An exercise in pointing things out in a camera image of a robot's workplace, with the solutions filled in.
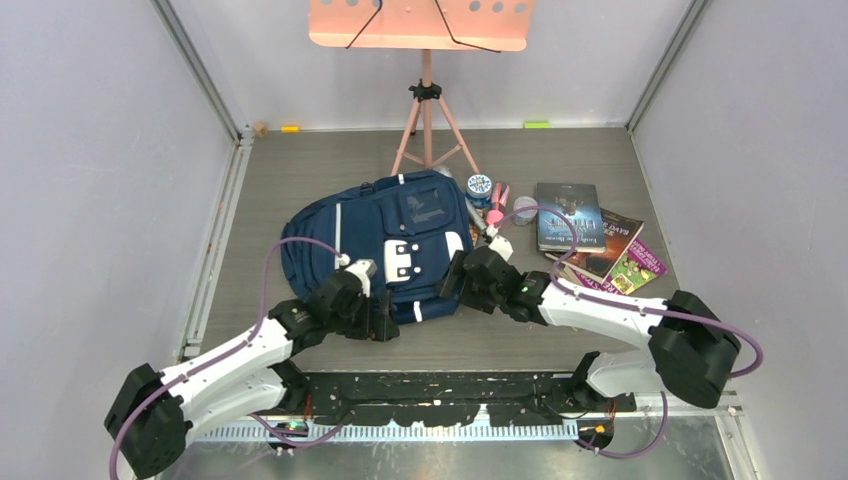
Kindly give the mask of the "navy blue student backpack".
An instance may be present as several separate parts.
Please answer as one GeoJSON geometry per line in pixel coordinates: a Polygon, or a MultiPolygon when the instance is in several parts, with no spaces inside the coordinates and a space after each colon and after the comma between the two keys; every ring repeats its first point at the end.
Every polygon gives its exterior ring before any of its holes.
{"type": "Polygon", "coordinates": [[[426,170],[384,177],[316,200],[284,226],[280,258],[299,297],[341,265],[374,261],[371,293],[388,293],[393,319],[410,324],[454,314],[454,294],[437,285],[459,251],[473,247],[466,197],[457,182],[426,170]]]}

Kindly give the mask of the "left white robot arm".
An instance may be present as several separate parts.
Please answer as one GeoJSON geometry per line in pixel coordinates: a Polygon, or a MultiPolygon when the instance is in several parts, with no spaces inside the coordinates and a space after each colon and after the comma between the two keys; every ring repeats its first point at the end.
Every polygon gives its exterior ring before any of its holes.
{"type": "Polygon", "coordinates": [[[140,479],[175,463],[208,431],[276,407],[298,412],[307,398],[291,359],[366,316],[377,271],[371,259],[336,270],[305,301],[277,305],[250,329],[194,360],[162,371],[144,363],[126,376],[104,420],[113,439],[109,476],[125,462],[140,479]]]}

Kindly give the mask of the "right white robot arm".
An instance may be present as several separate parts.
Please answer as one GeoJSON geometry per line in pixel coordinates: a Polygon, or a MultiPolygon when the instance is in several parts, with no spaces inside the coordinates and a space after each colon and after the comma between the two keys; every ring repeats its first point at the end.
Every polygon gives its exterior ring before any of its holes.
{"type": "Polygon", "coordinates": [[[591,290],[548,272],[520,272],[489,247],[455,253],[436,291],[473,310],[499,310],[517,322],[576,328],[631,345],[630,352],[583,356],[563,393],[579,410],[652,392],[714,408],[741,350],[739,334],[689,292],[663,300],[591,290]]]}

